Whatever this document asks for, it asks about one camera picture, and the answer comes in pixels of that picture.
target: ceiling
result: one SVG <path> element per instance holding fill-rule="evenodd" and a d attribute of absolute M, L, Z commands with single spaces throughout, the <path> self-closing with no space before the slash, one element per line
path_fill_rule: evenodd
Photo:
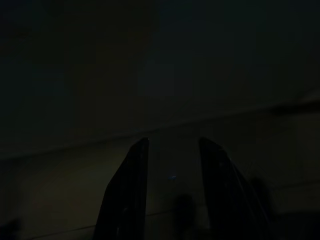
<path fill-rule="evenodd" d="M 319 79 L 316 1 L 0 9 L 1 159 L 272 106 Z"/>

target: wall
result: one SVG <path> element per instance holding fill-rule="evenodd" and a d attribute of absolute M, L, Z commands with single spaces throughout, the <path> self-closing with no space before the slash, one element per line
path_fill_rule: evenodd
<path fill-rule="evenodd" d="M 145 134 L 150 138 L 146 239 L 173 238 L 170 210 L 181 193 L 192 194 L 199 225 L 208 225 L 198 137 L 224 146 L 248 178 L 263 178 L 279 212 L 319 210 L 319 118 L 252 113 Z M 140 137 L 1 162 L 1 223 L 21 217 L 22 239 L 85 227 L 40 239 L 90 238 L 105 188 Z M 172 175 L 174 182 L 168 180 Z"/>

